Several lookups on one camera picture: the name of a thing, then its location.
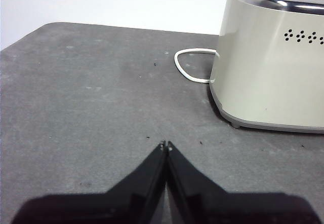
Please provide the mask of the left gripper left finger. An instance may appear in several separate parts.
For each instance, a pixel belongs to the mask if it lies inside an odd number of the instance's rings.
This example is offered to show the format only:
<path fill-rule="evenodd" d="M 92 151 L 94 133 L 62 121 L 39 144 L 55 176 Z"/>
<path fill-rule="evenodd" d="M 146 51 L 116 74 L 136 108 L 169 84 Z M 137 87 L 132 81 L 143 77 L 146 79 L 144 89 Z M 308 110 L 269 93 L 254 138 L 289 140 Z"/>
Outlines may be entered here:
<path fill-rule="evenodd" d="M 13 223 L 151 223 L 166 185 L 168 152 L 161 142 L 105 193 L 52 194 L 26 201 Z"/>

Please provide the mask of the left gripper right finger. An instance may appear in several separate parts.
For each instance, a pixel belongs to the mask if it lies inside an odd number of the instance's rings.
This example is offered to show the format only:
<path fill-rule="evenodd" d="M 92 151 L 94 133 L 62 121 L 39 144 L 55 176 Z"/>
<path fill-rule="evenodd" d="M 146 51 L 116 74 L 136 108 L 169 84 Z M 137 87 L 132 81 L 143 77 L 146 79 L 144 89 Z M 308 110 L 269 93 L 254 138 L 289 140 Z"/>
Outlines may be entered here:
<path fill-rule="evenodd" d="M 183 223 L 316 223 L 305 199 L 285 193 L 230 193 L 197 170 L 172 144 L 168 188 Z"/>

